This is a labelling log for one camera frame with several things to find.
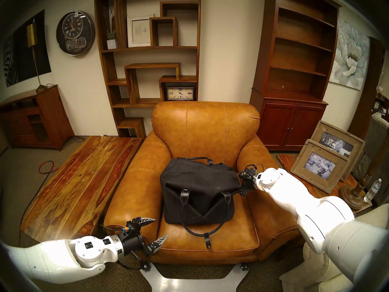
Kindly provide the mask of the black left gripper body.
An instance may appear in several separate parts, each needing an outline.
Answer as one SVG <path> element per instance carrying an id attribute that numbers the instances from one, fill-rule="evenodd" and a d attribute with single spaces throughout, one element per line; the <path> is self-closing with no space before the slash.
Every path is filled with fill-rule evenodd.
<path id="1" fill-rule="evenodd" d="M 129 233 L 122 232 L 121 233 L 121 244 L 123 248 L 123 255 L 129 255 L 131 252 L 143 251 L 143 253 L 150 257 L 152 256 L 152 251 L 145 244 L 141 233 Z"/>

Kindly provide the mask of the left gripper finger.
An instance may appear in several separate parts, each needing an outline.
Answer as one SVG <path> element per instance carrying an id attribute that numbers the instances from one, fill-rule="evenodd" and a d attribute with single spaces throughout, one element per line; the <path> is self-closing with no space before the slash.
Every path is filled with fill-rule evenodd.
<path id="1" fill-rule="evenodd" d="M 168 238 L 168 235 L 164 235 L 164 236 L 158 238 L 156 241 L 148 244 L 149 252 L 151 254 L 156 253 L 161 248 L 161 246 L 164 244 L 164 242 L 167 240 L 167 238 Z"/>
<path id="2" fill-rule="evenodd" d="M 134 229 L 141 229 L 141 227 L 150 225 L 154 222 L 156 222 L 156 220 L 153 218 L 142 218 L 142 217 L 134 218 Z"/>

